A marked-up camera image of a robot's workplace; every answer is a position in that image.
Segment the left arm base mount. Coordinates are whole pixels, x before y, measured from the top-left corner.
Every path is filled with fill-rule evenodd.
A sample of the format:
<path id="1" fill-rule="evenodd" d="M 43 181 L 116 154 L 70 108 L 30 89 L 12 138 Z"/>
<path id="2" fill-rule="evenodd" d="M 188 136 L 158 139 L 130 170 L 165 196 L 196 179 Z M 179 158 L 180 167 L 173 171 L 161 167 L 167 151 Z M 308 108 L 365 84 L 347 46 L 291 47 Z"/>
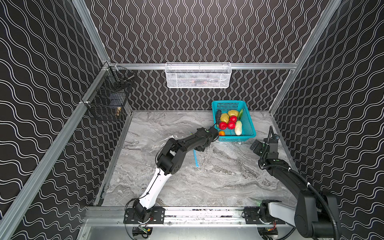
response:
<path id="1" fill-rule="evenodd" d="M 163 224 L 165 209 L 162 207 L 153 207 L 150 210 L 146 208 L 126 208 L 124 214 L 124 224 Z"/>

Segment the clear zip top bag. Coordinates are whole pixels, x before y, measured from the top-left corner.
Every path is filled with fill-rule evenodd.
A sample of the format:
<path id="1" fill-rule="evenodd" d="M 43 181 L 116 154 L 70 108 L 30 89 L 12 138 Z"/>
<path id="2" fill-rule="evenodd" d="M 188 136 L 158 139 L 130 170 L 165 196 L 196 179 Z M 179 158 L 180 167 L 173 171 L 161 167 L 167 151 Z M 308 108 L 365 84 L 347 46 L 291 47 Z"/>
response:
<path id="1" fill-rule="evenodd" d="M 174 174 L 181 168 L 186 154 L 198 145 L 197 135 L 180 140 L 170 138 L 156 157 L 157 166 L 164 172 Z"/>

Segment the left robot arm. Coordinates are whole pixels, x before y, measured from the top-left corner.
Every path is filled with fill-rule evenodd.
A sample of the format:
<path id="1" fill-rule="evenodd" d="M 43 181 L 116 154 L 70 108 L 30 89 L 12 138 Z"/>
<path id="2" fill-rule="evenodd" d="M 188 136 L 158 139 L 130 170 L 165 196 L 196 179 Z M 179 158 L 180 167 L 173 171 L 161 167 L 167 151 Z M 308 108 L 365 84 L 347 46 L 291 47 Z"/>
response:
<path id="1" fill-rule="evenodd" d="M 168 179 L 182 167 L 188 152 L 203 152 L 219 137 L 215 127 L 198 128 L 197 131 L 183 139 L 170 138 L 156 157 L 156 171 L 144 193 L 134 200 L 135 209 L 150 210 Z"/>

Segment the red tomato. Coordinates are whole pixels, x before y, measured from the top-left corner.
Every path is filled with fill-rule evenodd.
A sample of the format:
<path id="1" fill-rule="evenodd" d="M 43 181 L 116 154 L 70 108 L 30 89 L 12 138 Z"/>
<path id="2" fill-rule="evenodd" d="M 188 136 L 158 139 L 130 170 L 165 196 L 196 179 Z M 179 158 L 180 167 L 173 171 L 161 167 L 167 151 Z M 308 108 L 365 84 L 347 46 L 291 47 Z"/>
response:
<path id="1" fill-rule="evenodd" d="M 226 130 L 227 129 L 227 127 L 228 127 L 228 124 L 226 123 L 226 122 L 220 122 L 219 123 L 219 129 L 220 130 Z"/>
<path id="2" fill-rule="evenodd" d="M 230 130 L 234 130 L 236 127 L 237 120 L 237 116 L 230 116 L 229 122 L 227 123 L 227 128 Z"/>

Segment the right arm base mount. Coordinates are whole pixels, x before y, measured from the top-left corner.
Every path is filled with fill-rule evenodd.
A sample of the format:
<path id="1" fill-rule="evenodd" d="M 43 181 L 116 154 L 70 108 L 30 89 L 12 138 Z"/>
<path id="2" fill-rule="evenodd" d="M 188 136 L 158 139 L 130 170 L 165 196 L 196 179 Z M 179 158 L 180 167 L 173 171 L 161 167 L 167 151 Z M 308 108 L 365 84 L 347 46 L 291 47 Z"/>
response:
<path id="1" fill-rule="evenodd" d="M 268 216 L 266 210 L 260 210 L 260 207 L 245 207 L 242 217 L 247 225 L 285 225 L 280 219 Z"/>

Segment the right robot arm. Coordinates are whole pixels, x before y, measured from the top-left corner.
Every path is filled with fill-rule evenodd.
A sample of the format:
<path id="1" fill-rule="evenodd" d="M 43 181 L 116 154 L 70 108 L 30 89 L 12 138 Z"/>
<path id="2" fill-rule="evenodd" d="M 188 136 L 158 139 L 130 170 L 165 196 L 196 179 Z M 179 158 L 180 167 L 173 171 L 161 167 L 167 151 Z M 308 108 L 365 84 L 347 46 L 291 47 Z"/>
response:
<path id="1" fill-rule="evenodd" d="M 295 208 L 277 200 L 263 200 L 259 207 L 259 219 L 265 224 L 282 220 L 291 225 L 304 238 L 332 238 L 342 236 L 337 198 L 331 193 L 321 192 L 279 159 L 279 137 L 269 128 L 262 142 L 255 140 L 250 149 L 260 159 L 258 166 L 278 179 L 296 198 Z"/>

